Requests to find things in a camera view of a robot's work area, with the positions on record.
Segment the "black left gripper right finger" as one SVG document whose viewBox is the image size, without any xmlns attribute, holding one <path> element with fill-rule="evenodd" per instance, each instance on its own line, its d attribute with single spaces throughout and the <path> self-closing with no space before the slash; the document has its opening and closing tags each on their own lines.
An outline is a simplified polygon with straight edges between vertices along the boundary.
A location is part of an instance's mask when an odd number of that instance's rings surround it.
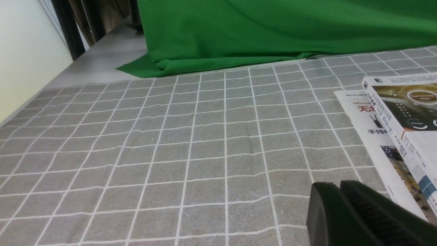
<svg viewBox="0 0 437 246">
<path fill-rule="evenodd" d="M 341 181 L 340 190 L 361 220 L 385 246 L 435 246 L 436 226 L 359 181 Z"/>
</svg>

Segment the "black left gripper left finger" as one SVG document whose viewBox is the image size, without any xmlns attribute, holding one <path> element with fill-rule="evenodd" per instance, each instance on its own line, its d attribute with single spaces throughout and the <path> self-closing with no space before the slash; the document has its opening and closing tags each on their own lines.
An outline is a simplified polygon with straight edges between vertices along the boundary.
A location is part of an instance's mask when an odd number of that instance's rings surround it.
<svg viewBox="0 0 437 246">
<path fill-rule="evenodd" d="M 306 221 L 311 246 L 382 246 L 333 183 L 311 186 Z"/>
</svg>

